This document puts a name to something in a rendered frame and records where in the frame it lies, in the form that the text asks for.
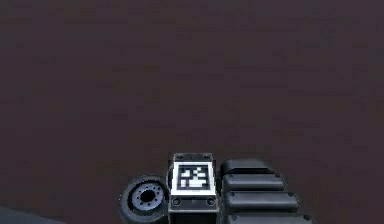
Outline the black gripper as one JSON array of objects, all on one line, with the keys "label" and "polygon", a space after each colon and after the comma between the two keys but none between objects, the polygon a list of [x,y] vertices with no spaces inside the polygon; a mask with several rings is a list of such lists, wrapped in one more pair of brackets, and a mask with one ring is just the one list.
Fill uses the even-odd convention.
[{"label": "black gripper", "polygon": [[119,196],[121,224],[168,224],[168,188],[160,175],[130,181]]}]

